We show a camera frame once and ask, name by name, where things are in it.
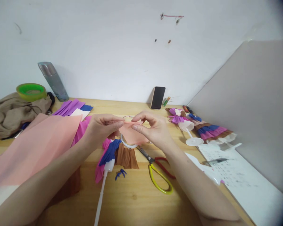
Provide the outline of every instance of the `scissors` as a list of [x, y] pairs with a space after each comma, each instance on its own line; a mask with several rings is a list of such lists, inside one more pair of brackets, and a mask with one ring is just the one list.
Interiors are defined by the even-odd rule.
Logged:
[[[166, 195], [170, 195], [173, 192], [173, 186], [171, 185], [170, 181], [161, 173], [159, 172], [153, 165], [153, 162], [156, 162], [157, 165], [159, 165], [161, 167], [161, 169], [166, 172], [171, 178], [175, 179], [175, 176], [173, 176], [172, 174], [170, 174], [168, 172], [168, 170], [166, 170], [166, 168], [158, 161], [158, 160], [164, 160], [166, 162], [168, 162], [168, 160], [166, 158], [163, 157], [155, 157], [155, 159], [151, 158], [150, 155], [148, 155], [144, 149], [142, 149], [141, 147], [137, 146], [137, 149], [143, 154], [143, 156], [146, 157], [146, 159], [149, 161], [150, 165], [149, 165], [149, 173], [150, 173], [150, 178], [154, 184], [154, 186], [160, 190], [162, 193], [166, 194]], [[159, 176], [161, 176], [169, 185], [169, 188], [167, 190], [162, 189], [154, 180], [153, 177], [153, 172], [152, 170], [154, 170]]]

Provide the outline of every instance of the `hand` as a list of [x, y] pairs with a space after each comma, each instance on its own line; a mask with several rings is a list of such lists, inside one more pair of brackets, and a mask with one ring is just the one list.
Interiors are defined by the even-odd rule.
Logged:
[[114, 140], [120, 136], [119, 128], [124, 125], [123, 121], [125, 119], [110, 114], [93, 115], [82, 140], [97, 148], [106, 138]]
[[148, 111], [142, 111], [132, 119], [133, 122], [139, 120], [147, 120], [151, 128], [147, 128], [143, 125], [133, 125], [132, 129], [143, 134], [159, 149], [163, 150], [173, 142], [164, 117], [152, 114]]

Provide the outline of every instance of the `gray water bottle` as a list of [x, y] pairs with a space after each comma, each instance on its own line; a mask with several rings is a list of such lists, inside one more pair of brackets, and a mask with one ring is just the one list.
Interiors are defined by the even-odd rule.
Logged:
[[51, 62], [40, 62], [38, 66], [58, 100], [60, 102], [68, 101], [68, 94], [53, 64]]

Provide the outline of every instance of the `green tape roll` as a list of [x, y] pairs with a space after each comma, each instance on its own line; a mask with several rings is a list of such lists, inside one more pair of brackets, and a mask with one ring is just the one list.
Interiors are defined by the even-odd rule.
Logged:
[[24, 83], [18, 85], [16, 90], [23, 100], [30, 102], [47, 97], [45, 87], [36, 83]]

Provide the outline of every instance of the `forearm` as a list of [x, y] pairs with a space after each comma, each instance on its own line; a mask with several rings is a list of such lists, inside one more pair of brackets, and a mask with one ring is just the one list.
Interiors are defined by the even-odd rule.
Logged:
[[24, 182], [0, 206], [0, 225], [26, 225], [34, 221], [95, 148], [80, 141]]
[[163, 148], [189, 200], [206, 218], [237, 221], [240, 216], [219, 188], [172, 142]]

